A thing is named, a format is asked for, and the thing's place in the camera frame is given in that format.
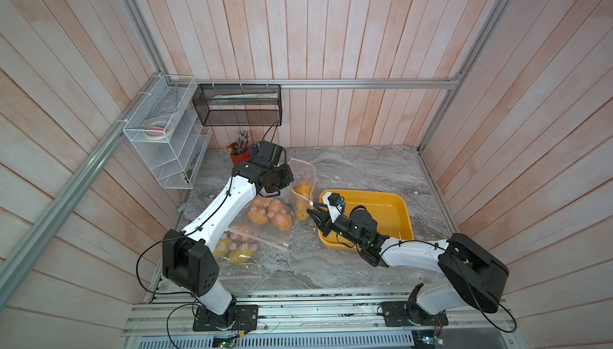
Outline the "clear zipper bag pink zip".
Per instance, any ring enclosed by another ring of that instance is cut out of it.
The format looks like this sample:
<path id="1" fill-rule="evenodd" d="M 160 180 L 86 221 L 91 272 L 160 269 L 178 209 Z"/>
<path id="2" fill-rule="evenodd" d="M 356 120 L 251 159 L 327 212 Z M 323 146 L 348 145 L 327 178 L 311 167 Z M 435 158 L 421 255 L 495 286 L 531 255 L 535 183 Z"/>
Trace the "clear zipper bag pink zip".
<path id="1" fill-rule="evenodd" d="M 267 271 L 261 263 L 268 243 L 252 234 L 227 229 L 220 235 L 213 256 L 220 267 L 220 280 L 263 280 Z"/>

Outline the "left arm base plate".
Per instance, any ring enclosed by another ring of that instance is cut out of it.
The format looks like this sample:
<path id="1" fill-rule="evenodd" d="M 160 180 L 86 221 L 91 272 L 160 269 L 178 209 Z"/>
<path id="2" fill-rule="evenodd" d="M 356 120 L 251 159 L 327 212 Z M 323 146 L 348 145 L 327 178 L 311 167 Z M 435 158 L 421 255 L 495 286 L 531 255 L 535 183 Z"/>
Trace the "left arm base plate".
<path id="1" fill-rule="evenodd" d="M 231 302 L 223 315 L 217 315 L 206 307 L 196 310 L 193 331 L 253 331 L 257 329 L 259 306 L 257 304 L 241 304 Z"/>

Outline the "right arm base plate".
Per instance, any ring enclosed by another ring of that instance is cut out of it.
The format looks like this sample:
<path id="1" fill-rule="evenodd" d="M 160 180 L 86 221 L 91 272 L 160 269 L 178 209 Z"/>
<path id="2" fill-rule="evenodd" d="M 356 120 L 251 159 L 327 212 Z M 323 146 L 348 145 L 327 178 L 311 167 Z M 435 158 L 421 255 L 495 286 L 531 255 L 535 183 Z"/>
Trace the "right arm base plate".
<path id="1" fill-rule="evenodd" d="M 449 324 L 445 312 L 431 315 L 418 305 L 417 296 L 423 286 L 423 283 L 416 285 L 407 301 L 386 301 L 380 304 L 381 311 L 378 315 L 384 318 L 388 328 L 409 326 L 440 328 Z"/>

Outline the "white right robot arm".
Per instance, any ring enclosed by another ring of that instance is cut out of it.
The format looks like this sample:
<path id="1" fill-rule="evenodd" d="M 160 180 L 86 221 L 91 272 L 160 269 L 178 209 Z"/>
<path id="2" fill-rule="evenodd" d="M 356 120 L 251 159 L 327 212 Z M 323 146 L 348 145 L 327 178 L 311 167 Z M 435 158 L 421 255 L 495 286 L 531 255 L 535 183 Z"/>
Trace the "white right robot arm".
<path id="1" fill-rule="evenodd" d="M 470 306 L 482 314 L 501 307 L 509 269 L 491 253 L 464 234 L 447 240 L 400 240 L 378 232 L 378 222 L 364 205 L 349 213 L 343 203 L 315 203 L 307 211 L 325 237 L 339 235 L 360 258 L 373 267 L 427 269 L 444 279 L 417 285 L 405 303 L 407 319 L 421 324 L 424 319 Z"/>

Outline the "red pen cup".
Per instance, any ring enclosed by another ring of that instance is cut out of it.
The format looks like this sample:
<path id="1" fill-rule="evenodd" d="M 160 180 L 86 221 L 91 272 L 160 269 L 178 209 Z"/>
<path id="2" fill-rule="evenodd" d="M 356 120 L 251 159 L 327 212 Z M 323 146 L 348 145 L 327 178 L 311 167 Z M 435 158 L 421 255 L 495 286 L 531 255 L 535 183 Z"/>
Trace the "red pen cup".
<path id="1" fill-rule="evenodd" d="M 231 162 L 233 166 L 237 166 L 241 164 L 242 162 L 246 162 L 247 160 L 250 159 L 250 157 L 252 157 L 252 154 L 250 151 L 246 151 L 242 154 L 230 154 L 230 158 L 231 158 Z"/>

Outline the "black mesh wall basket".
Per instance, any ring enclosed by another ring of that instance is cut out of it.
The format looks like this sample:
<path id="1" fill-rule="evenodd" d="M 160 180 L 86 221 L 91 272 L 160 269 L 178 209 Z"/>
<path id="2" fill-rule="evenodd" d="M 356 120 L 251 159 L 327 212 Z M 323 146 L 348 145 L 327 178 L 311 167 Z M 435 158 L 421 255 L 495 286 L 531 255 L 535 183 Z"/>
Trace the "black mesh wall basket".
<path id="1" fill-rule="evenodd" d="M 192 98 L 206 127 L 270 127 L 283 124 L 276 84 L 199 84 Z"/>

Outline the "tape roll on shelf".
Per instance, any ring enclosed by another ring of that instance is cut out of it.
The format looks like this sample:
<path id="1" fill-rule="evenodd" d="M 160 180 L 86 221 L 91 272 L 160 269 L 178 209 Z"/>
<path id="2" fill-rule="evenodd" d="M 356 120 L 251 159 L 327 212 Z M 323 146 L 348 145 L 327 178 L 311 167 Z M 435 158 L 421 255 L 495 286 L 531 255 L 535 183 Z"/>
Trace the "tape roll on shelf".
<path id="1" fill-rule="evenodd" d="M 170 138 L 175 125 L 170 119 L 157 119 L 149 123 L 143 131 L 144 137 L 150 141 L 161 141 Z"/>

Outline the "yellow plastic tray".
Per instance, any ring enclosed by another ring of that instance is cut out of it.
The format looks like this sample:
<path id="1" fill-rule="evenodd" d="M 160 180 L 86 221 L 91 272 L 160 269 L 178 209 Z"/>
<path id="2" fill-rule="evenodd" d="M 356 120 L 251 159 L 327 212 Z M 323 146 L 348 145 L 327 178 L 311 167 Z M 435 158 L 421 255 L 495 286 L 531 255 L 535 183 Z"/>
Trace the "yellow plastic tray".
<path id="1" fill-rule="evenodd" d="M 320 194 L 320 202 L 324 201 L 325 194 L 339 193 L 346 201 L 346 216 L 358 205 L 364 205 L 373 219 L 378 223 L 378 232 L 382 235 L 394 237 L 399 240 L 413 240 L 413 227 L 407 205 L 397 194 L 352 190 L 352 189 L 326 189 Z"/>

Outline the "clear zipper bag pink dots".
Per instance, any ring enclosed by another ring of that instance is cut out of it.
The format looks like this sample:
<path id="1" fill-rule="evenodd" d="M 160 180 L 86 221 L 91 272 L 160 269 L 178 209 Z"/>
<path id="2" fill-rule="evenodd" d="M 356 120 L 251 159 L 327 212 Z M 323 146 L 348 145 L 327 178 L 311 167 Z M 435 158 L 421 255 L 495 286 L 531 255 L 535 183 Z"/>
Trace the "clear zipper bag pink dots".
<path id="1" fill-rule="evenodd" d="M 307 211 L 313 208 L 316 169 L 309 162 L 295 158 L 291 158 L 288 164 L 294 178 L 289 186 L 293 211 L 299 221 L 306 222 L 310 219 Z"/>

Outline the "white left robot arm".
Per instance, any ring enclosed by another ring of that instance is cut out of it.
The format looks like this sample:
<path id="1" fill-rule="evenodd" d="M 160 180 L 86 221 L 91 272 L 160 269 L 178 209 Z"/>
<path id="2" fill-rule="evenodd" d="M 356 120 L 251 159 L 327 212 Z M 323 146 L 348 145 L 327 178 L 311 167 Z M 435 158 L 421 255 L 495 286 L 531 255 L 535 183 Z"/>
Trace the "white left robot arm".
<path id="1" fill-rule="evenodd" d="M 218 282 L 213 252 L 239 212 L 261 191 L 268 197 L 279 196 L 293 181 L 285 148 L 260 142 L 254 156 L 233 167 L 225 187 L 199 217 L 164 236 L 163 276 L 193 294 L 206 311 L 227 314 L 235 298 Z"/>

